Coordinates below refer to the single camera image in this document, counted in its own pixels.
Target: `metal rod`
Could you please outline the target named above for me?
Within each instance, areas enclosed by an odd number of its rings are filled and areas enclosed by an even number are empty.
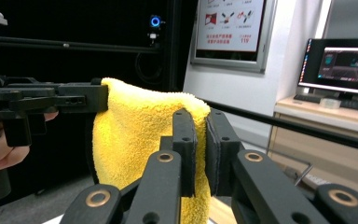
[[[291,121],[283,120],[283,119],[276,119],[273,117],[269,117],[266,115],[258,114],[255,112],[238,109],[229,105],[221,105],[214,102],[209,102],[207,100],[204,100],[205,103],[207,103],[210,107],[228,112],[233,115],[237,115],[243,118],[252,119],[256,121],[260,121],[263,123],[270,124],[272,126],[281,127],[287,130],[291,130],[297,133],[303,133],[306,135],[310,135],[313,137],[321,138],[323,140],[327,140],[330,142],[338,143],[341,145],[345,145],[348,147],[355,147],[358,148],[358,138],[348,136],[345,134],[340,133],[332,133],[323,129],[318,129],[314,127],[310,127],[303,124],[294,123]]]
[[[0,36],[0,47],[13,48],[35,48],[35,49],[74,49],[74,50],[92,50],[108,52],[128,52],[128,53],[160,53],[161,49],[146,47],[131,47],[119,45],[103,45],[92,43],[79,43],[68,41],[27,39]]]

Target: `blue light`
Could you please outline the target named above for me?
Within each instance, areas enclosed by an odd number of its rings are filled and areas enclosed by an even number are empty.
[[[159,25],[161,24],[161,20],[158,16],[153,16],[151,19],[150,19],[150,25],[154,28],[157,28],[159,27]]]

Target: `poster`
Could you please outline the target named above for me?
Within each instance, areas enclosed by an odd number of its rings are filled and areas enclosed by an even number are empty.
[[[199,50],[257,52],[262,0],[200,0]]]

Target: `white wall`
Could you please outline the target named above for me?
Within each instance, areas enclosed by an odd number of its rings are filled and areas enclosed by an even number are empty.
[[[278,0],[265,74],[188,63],[184,91],[199,98],[272,116],[277,100],[294,94],[306,41],[323,0]],[[227,114],[247,146],[267,147],[270,126]]]

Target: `keyboard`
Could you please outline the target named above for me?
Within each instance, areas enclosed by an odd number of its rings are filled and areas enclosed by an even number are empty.
[[[295,95],[294,99],[299,100],[299,101],[307,101],[307,102],[319,104],[322,100],[322,97],[318,97],[318,96],[314,96],[314,95],[297,94],[297,95]]]
[[[341,105],[339,107],[349,108],[358,110],[358,102],[357,101],[341,101]]]
[[[322,97],[297,94],[295,95],[294,99],[319,104],[322,100]],[[358,101],[343,100],[341,101],[341,105],[339,107],[358,110]]]

